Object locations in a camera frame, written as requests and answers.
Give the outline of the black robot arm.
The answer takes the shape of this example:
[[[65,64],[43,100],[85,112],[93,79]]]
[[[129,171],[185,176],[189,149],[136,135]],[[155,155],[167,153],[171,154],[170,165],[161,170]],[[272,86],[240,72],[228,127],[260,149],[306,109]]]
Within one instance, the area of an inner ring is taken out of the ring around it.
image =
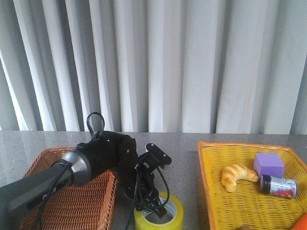
[[[135,210],[148,210],[162,218],[166,203],[154,186],[153,171],[172,162],[155,144],[138,155],[136,140],[129,135],[100,131],[88,143],[64,153],[50,167],[0,189],[0,226],[16,230],[23,218],[38,210],[42,214],[50,198],[70,185],[83,186],[112,170],[123,180],[125,196]]]

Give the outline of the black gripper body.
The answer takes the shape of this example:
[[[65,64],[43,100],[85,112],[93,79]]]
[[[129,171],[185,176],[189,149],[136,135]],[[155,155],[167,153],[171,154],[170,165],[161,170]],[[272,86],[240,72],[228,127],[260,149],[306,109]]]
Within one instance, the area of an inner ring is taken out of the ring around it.
[[[153,211],[153,201],[159,197],[154,186],[154,175],[145,166],[136,165],[132,169],[124,169],[122,175],[124,195],[132,201],[137,211]]]

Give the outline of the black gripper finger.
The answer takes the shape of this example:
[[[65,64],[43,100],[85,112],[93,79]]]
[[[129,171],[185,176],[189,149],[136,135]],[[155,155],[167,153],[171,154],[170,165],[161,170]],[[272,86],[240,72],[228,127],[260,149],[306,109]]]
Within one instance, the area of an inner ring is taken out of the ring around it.
[[[153,200],[153,211],[158,216],[158,218],[163,218],[166,214],[166,197],[159,196]]]

